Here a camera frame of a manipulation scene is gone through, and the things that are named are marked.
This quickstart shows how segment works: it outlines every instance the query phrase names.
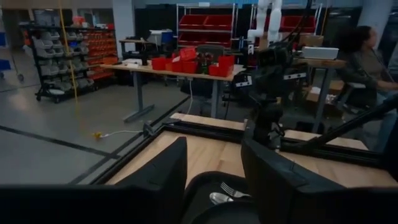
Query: gray floor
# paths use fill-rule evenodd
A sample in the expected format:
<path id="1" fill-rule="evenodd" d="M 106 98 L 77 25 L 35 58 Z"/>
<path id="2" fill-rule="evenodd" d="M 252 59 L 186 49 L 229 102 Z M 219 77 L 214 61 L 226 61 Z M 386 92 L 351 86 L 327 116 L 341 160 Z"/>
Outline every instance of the gray floor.
<path id="1" fill-rule="evenodd" d="M 0 55 L 11 59 L 7 50 L 1 49 Z M 34 93 L 39 81 L 32 59 L 23 52 L 16 52 L 15 58 L 25 81 L 17 80 L 15 70 L 5 72 L 5 79 L 0 80 L 0 184 L 87 184 L 137 143 L 121 148 L 134 134 L 95 141 L 93 132 L 141 130 L 143 122 L 157 119 L 187 97 L 175 85 L 151 82 L 144 86 L 144 103 L 155 104 L 155 109 L 136 122 L 124 124 L 122 117 L 135 107 L 133 87 L 115 85 L 81 96 L 76 113 L 73 99 L 57 105 L 49 100 L 37 102 Z M 188 106 L 189 100 L 175 111 L 186 111 Z M 198 112 L 194 102 L 191 114 Z M 224 113 L 220 106 L 218 117 L 223 118 Z M 227 119 L 242 121 L 248 114 L 249 109 L 232 103 Z M 367 129 L 372 132 L 378 129 L 377 123 L 370 125 Z M 74 145 L 62 146 L 46 138 Z"/>

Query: white cable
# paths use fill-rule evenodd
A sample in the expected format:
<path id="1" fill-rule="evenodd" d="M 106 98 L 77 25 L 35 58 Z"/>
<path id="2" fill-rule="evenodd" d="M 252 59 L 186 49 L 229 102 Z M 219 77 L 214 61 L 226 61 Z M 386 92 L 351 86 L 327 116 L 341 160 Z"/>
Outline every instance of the white cable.
<path id="1" fill-rule="evenodd" d="M 188 108 L 187 114 L 189 114 L 189 111 L 191 111 L 192 102 L 193 102 L 192 80 L 189 80 L 189 90 L 190 90 L 190 93 L 191 93 L 191 102 L 189 103 L 189 108 Z"/>
<path id="2" fill-rule="evenodd" d="M 106 137 L 109 137 L 109 136 L 111 136 L 111 135 L 119 134 L 119 133 L 141 133 L 141 132 L 142 132 L 142 131 L 127 131 L 127 130 L 115 131 L 115 132 L 113 132 L 113 133 L 101 135 L 100 138 L 106 138 Z"/>

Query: person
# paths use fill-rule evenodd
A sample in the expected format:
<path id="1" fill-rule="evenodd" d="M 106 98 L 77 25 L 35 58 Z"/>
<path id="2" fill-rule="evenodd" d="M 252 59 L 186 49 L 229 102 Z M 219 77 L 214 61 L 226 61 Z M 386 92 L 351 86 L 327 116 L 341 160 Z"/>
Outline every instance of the person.
<path id="1" fill-rule="evenodd" d="M 350 94 L 350 101 L 357 105 L 374 107 L 398 93 L 398 84 L 391 78 L 381 55 L 373 50 L 376 41 L 377 33 L 369 26 L 359 26 L 344 32 L 338 41 L 338 58 L 345 60 L 346 66 L 337 70 L 337 74 L 345 83 L 362 83 L 366 86 Z M 383 116 L 373 151 L 384 150 L 396 119 L 397 110 Z"/>

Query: black floor line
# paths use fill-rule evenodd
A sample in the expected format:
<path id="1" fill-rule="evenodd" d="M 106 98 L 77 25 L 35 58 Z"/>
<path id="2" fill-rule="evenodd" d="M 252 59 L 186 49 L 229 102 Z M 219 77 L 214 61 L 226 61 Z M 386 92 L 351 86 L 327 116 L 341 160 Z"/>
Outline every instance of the black floor line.
<path id="1" fill-rule="evenodd" d="M 8 89 L 8 90 L 1 90 L 0 93 L 5 93 L 5 92 L 8 92 L 8 91 L 19 90 L 20 88 L 28 88 L 28 87 L 32 87 L 32 86 L 38 86 L 38 85 L 40 85 L 40 84 L 33 84 L 33 85 L 27 85 L 27 86 L 17 87 L 17 88 Z"/>
<path id="2" fill-rule="evenodd" d="M 7 131 L 7 132 L 10 132 L 10 133 L 14 133 L 14 134 L 20 134 L 22 136 L 26 136 L 26 137 L 29 137 L 29 138 L 34 138 L 34 139 L 38 139 L 38 140 L 42 140 L 42 141 L 46 141 L 46 142 L 51 142 L 51 143 L 54 143 L 54 144 L 70 147 L 70 148 L 73 148 L 73 149 L 78 149 L 80 151 L 93 153 L 93 154 L 96 154 L 96 155 L 99 155 L 99 156 L 110 157 L 111 159 L 119 158 L 118 155 L 114 155 L 112 153 L 103 152 L 103 151 L 100 151 L 100 150 L 97 150 L 97 149 L 93 149 L 93 148 L 90 148 L 90 147 L 85 147 L 85 146 L 77 145 L 77 144 L 74 144 L 74 143 L 71 143 L 71 142 L 62 141 L 62 140 L 54 139 L 54 138 L 49 138 L 49 137 L 41 136 L 41 135 L 34 134 L 34 133 L 28 133 L 26 131 L 16 130 L 14 128 L 8 128 L 8 127 L 5 127 L 5 126 L 0 126 L 0 130 Z"/>
<path id="3" fill-rule="evenodd" d="M 166 111 L 164 114 L 162 114 L 162 116 L 158 117 L 156 120 L 154 120 L 153 122 L 151 122 L 151 126 L 155 126 L 157 123 L 161 122 L 164 118 L 166 118 L 171 112 L 175 111 L 179 106 L 183 105 L 188 99 L 190 98 L 190 96 L 184 98 L 182 101 L 180 101 L 179 103 L 177 103 L 175 106 L 173 106 L 171 109 L 169 109 L 168 111 Z M 131 143 L 133 143 L 135 140 L 137 140 L 139 137 L 142 136 L 142 133 L 138 133 L 135 136 L 131 137 L 130 139 L 128 139 L 125 143 L 123 143 L 121 146 L 119 146 L 117 149 L 115 149 L 112 153 L 111 156 L 109 157 L 105 157 L 102 160 L 100 160 L 99 162 L 97 162 L 96 164 L 94 164 L 92 167 L 90 167 L 88 170 L 86 170 L 86 172 L 80 174 L 78 177 L 76 177 L 75 179 L 73 179 L 71 182 L 69 182 L 69 184 L 78 184 L 81 181 L 83 181 L 84 179 L 86 179 L 89 175 L 91 175 L 93 172 L 95 172 L 98 168 L 100 168 L 102 165 L 104 165 L 105 163 L 107 163 L 110 159 L 113 159 L 113 156 L 118 156 L 118 154 L 125 149 L 126 147 L 128 147 Z"/>

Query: wooden table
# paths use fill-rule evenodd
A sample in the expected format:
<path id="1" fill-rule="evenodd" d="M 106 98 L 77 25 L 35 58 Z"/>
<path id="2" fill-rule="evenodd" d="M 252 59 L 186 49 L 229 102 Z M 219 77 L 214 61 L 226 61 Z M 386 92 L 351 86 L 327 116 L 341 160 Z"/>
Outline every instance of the wooden table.
<path id="1" fill-rule="evenodd" d="M 223 81 L 232 81 L 233 77 L 243 71 L 242 65 L 235 65 L 234 70 L 231 75 L 227 77 L 214 77 L 211 75 L 204 74 L 192 74 L 192 73 L 183 73 L 183 72 L 171 72 L 166 70 L 153 70 L 151 65 L 148 66 L 137 66 L 135 68 L 128 67 L 127 65 L 101 65 L 103 68 L 108 69 L 116 69 L 116 70 L 126 70 L 130 71 L 133 74 L 134 79 L 134 87 L 136 87 L 136 96 L 137 96 L 137 107 L 138 111 L 133 112 L 132 114 L 125 117 L 124 122 L 130 122 L 141 115 L 148 113 L 153 110 L 154 105 L 150 105 L 144 108 L 142 103 L 142 83 L 141 83 L 141 74 L 150 74 L 156 73 L 160 75 L 175 75 L 179 77 L 187 77 L 187 78 L 204 78 L 213 81 L 213 93 L 211 97 L 211 117 L 215 118 L 218 111 L 218 100 L 220 98 L 220 86 Z"/>
<path id="2" fill-rule="evenodd" d="M 225 121 L 199 116 L 174 114 L 172 118 L 180 118 L 183 121 L 193 123 L 210 124 L 224 128 L 243 130 L 244 123 Z M 310 139 L 312 133 L 300 131 L 287 131 L 289 138 Z M 162 152 L 168 145 L 172 144 L 178 137 L 185 136 L 188 144 L 188 175 L 187 185 L 198 174 L 207 171 L 220 171 L 244 177 L 241 161 L 241 145 L 214 139 L 206 139 L 198 136 L 184 135 L 173 132 L 163 132 L 155 141 L 150 143 L 142 152 L 124 166 L 107 184 L 115 184 L 132 174 L 146 162 Z M 359 141 L 353 139 L 338 138 L 329 144 L 344 147 L 356 147 L 367 150 Z M 344 162 L 329 161 L 314 157 L 301 156 L 286 152 L 280 152 L 298 165 L 335 181 L 345 187 L 397 187 L 398 183 L 388 172 L 369 167 L 362 167 Z"/>

